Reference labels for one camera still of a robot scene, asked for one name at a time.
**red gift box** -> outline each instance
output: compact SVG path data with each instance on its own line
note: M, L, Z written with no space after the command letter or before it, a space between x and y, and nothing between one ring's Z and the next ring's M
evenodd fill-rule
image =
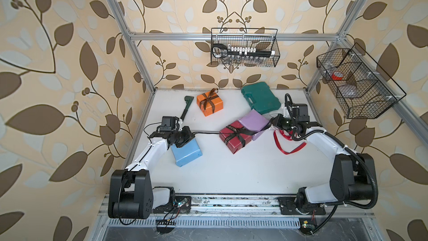
M220 139L233 154L251 141L250 135L238 133L241 128L244 126L239 121L235 121L220 131Z

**orange gift box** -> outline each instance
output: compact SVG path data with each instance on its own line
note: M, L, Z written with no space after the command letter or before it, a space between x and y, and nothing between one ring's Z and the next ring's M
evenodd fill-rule
M199 105L199 108L205 116L209 116L223 109L223 101L216 92L217 89L213 88L211 91L202 93L196 97L196 103Z

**wallpaper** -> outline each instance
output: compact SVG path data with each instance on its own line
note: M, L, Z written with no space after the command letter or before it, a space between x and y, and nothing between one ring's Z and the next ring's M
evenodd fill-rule
M0 2L0 240L84 240L148 92L105 0Z
M427 0L369 0L360 15L348 37L378 60L408 93L403 100L428 121ZM379 200L374 213L384 236L426 240L428 148L393 109L374 120L345 119L325 83L320 81L312 92L323 126L375 160Z
M279 41L276 67L212 63L210 45L193 41L137 43L153 84L158 88L241 88L264 81L271 88L306 88L316 71L316 56L327 51L325 41Z
M117 0L131 31L201 33L204 27L336 33L354 0Z

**purple gift box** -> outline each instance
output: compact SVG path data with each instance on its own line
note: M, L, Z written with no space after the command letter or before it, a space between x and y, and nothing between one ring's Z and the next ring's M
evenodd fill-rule
M251 110L247 115L238 120L249 131L259 131L269 123L269 120L260 115L256 110ZM255 141L264 131L260 131L252 136Z

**wire basket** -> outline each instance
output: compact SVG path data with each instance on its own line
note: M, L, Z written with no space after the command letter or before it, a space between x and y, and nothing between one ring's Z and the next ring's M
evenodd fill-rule
M212 28L211 65L275 67L280 59L277 29Z
M391 76L377 64L377 71L388 76L388 85L393 85L393 93L387 81L379 77L362 60L361 46L350 49L335 49L317 57L317 68L336 97L346 118L375 119L400 101L406 92Z

